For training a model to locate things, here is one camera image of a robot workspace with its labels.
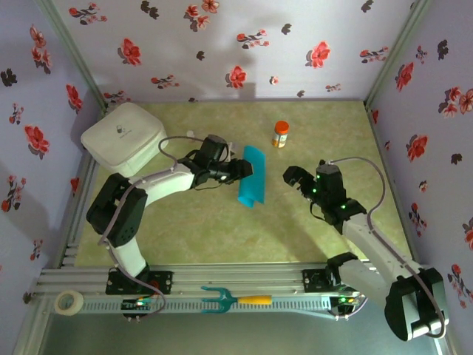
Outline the orange-capped bottle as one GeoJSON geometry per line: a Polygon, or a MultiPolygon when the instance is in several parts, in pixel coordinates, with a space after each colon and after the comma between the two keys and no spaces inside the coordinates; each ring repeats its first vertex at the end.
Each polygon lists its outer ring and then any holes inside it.
{"type": "Polygon", "coordinates": [[[286,144],[289,133],[289,123],[287,121],[277,121],[274,126],[272,145],[277,148],[283,148],[286,144]]]}

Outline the white square lidded box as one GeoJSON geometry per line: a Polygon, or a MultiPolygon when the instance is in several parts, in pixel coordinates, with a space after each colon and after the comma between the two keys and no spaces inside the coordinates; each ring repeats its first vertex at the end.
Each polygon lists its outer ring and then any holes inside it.
{"type": "Polygon", "coordinates": [[[100,166],[124,177],[136,175],[160,153],[163,123],[130,102],[117,106],[81,135],[81,143],[100,166]]]}

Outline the aluminium corner post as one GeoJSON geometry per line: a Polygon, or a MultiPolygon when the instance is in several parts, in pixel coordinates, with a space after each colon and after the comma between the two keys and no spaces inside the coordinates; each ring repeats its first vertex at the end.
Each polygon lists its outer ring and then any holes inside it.
{"type": "Polygon", "coordinates": [[[86,82],[86,85],[92,92],[93,97],[95,98],[95,100],[98,103],[98,106],[101,109],[101,112],[105,113],[107,109],[107,105],[105,104],[105,100],[103,99],[101,95],[98,85],[95,83],[95,80],[92,76],[91,71],[86,65],[86,62],[83,56],[81,55],[81,52],[78,46],[73,40],[71,33],[67,29],[67,26],[62,20],[52,0],[33,0],[33,1],[39,7],[40,11],[45,16],[47,22],[52,27],[57,37],[60,39],[62,46],[66,50],[69,58],[77,67],[82,78],[86,82]]]}
{"type": "Polygon", "coordinates": [[[413,2],[412,7],[409,10],[409,15],[407,16],[400,33],[395,39],[392,49],[389,51],[385,64],[375,78],[367,97],[364,99],[365,109],[370,108],[371,104],[376,99],[376,96],[383,89],[384,82],[387,80],[390,70],[395,66],[396,61],[403,55],[411,37],[420,26],[423,17],[433,3],[434,0],[415,0],[413,2]]]}

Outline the teal cloth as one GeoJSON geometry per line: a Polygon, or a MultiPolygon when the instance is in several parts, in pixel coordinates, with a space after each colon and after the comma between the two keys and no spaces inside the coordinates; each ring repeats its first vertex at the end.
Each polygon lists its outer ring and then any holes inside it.
{"type": "Polygon", "coordinates": [[[245,146],[243,159],[252,165],[253,174],[239,183],[238,201],[252,209],[255,203],[265,203],[266,156],[254,146],[245,146]]]}

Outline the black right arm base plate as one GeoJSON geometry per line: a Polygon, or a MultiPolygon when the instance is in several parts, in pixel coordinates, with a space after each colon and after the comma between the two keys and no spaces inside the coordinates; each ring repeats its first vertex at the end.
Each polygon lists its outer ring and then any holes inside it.
{"type": "Polygon", "coordinates": [[[305,293],[357,291],[346,284],[336,283],[333,275],[324,268],[302,270],[302,283],[305,293]]]}

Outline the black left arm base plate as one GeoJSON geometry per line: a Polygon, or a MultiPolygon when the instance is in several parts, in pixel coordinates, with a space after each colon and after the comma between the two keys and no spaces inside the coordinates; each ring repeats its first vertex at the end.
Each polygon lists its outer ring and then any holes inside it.
{"type": "MultiPolygon", "coordinates": [[[[137,275],[137,279],[158,288],[163,294],[171,293],[173,273],[171,271],[144,271],[137,275]]],[[[151,294],[152,290],[130,280],[118,270],[108,273],[105,293],[107,295],[144,295],[151,294]]]]}

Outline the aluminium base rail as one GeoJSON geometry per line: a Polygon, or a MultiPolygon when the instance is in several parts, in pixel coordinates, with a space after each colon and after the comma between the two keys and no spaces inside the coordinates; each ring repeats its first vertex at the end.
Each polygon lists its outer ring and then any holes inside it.
{"type": "MultiPolygon", "coordinates": [[[[57,268],[44,269],[33,288],[34,294],[53,295],[73,290],[82,294],[107,295],[105,293],[108,273],[113,268],[57,268]]],[[[200,288],[227,288],[234,296],[272,295],[291,297],[314,294],[338,296],[380,294],[386,296],[392,283],[411,277],[404,267],[390,267],[382,274],[366,260],[345,262],[338,271],[332,271],[323,263],[243,263],[243,264],[195,264],[153,266],[150,271],[171,271],[171,293],[174,298],[201,297],[200,288]],[[356,292],[305,293],[302,270],[324,268],[336,283],[357,289],[356,292]]]]}

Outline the white tape roll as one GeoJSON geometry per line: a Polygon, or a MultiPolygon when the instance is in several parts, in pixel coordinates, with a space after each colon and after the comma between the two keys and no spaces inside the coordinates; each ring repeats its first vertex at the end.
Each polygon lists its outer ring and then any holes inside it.
{"type": "Polygon", "coordinates": [[[62,291],[54,302],[55,312],[62,316],[71,317],[78,314],[84,306],[84,296],[73,290],[62,291]]]}

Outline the aluminium side rail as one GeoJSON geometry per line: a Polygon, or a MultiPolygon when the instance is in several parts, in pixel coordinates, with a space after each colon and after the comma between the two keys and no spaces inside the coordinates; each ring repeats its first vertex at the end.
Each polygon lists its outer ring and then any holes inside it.
{"type": "Polygon", "coordinates": [[[414,244],[415,241],[412,239],[413,235],[412,235],[412,230],[410,228],[411,223],[407,219],[406,212],[404,211],[404,208],[402,206],[400,195],[398,193],[397,186],[395,184],[394,176],[392,174],[392,170],[391,170],[391,168],[389,166],[389,162],[387,160],[387,151],[385,150],[385,148],[381,147],[381,139],[378,137],[378,134],[376,133],[374,120],[372,119],[372,110],[371,110],[371,108],[364,103],[364,109],[366,111],[366,114],[367,114],[367,117],[368,117],[368,120],[369,120],[369,123],[370,123],[370,128],[372,130],[372,134],[373,134],[373,137],[375,139],[375,144],[377,146],[378,153],[380,155],[380,159],[381,159],[383,170],[384,170],[384,173],[385,173],[385,176],[386,176],[387,184],[389,185],[389,189],[390,189],[391,194],[392,194],[392,199],[394,201],[394,204],[395,204],[395,207],[396,207],[396,210],[397,210],[397,213],[398,213],[398,216],[399,216],[399,219],[400,219],[400,222],[401,222],[401,225],[402,225],[405,237],[406,237],[406,242],[407,242],[407,245],[409,247],[409,251],[410,251],[413,259],[415,261],[418,261],[419,255],[418,255],[417,250],[415,248],[415,244],[414,244]]]}
{"type": "Polygon", "coordinates": [[[64,227],[54,268],[73,268],[86,222],[86,212],[91,203],[98,164],[85,152],[78,170],[78,188],[67,204],[64,227]]]}

